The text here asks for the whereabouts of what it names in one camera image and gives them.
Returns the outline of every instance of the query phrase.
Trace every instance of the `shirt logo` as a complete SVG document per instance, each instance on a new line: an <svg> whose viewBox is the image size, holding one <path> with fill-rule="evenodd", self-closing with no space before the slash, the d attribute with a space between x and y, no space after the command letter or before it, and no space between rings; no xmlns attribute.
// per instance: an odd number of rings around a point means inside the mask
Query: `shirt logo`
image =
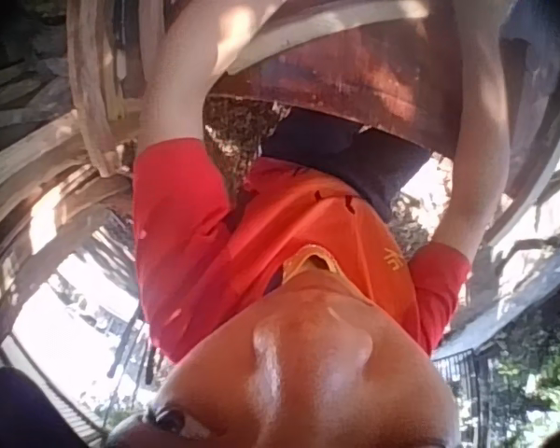
<svg viewBox="0 0 560 448"><path fill-rule="evenodd" d="M404 268L404 259L398 252L388 248L385 248L384 251L386 252L384 260L392 268L392 271L399 271Z"/></svg>

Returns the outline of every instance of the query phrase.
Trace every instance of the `sleeve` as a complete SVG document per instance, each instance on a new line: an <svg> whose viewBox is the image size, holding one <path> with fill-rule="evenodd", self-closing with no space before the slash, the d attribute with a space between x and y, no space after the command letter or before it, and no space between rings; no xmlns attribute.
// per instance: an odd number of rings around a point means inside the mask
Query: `sleeve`
<svg viewBox="0 0 560 448"><path fill-rule="evenodd" d="M441 340L470 272L469 260L440 243L422 247L409 262L419 310L419 342L428 353Z"/></svg>
<svg viewBox="0 0 560 448"><path fill-rule="evenodd" d="M222 175L196 139L146 149L135 163L133 189L141 303L154 343L165 343L171 315L186 309L189 277L215 256L231 205Z"/></svg>

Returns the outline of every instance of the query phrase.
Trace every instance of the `person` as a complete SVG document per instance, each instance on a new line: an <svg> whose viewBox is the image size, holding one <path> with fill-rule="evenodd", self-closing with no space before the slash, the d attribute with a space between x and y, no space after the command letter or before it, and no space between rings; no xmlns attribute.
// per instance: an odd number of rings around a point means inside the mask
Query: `person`
<svg viewBox="0 0 560 448"><path fill-rule="evenodd" d="M507 181L498 31L512 1L455 2L464 59L452 199L408 265L386 201L423 149L297 109L235 205L205 152L205 96L283 3L190 2L161 44L134 225L151 338L175 367L108 446L457 444L455 400L428 355Z"/></svg>

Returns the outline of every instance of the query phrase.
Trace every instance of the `orange shirt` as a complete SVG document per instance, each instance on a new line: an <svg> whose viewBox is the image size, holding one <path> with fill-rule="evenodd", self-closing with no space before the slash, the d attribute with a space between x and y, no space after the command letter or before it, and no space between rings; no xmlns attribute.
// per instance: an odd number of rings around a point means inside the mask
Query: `orange shirt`
<svg viewBox="0 0 560 448"><path fill-rule="evenodd" d="M162 142L139 157L134 219L141 302L154 344L172 361L262 298L307 247L321 247L428 352L469 272L462 254L437 244L407 266L353 189L293 163L257 160L232 207L194 139Z"/></svg>

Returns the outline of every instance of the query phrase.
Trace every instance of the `man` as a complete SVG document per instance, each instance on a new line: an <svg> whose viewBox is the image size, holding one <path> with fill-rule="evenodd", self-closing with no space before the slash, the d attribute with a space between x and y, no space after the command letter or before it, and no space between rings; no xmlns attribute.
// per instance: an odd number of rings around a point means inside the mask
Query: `man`
<svg viewBox="0 0 560 448"><path fill-rule="evenodd" d="M297 110L264 143L236 207L205 153L206 94L283 3L195 0L162 44L134 217L151 337L177 365L110 446L457 444L455 402L428 355L507 179L498 33L511 0L455 2L464 110L453 195L408 267L380 216L422 149ZM386 167L382 152L404 155Z"/></svg>

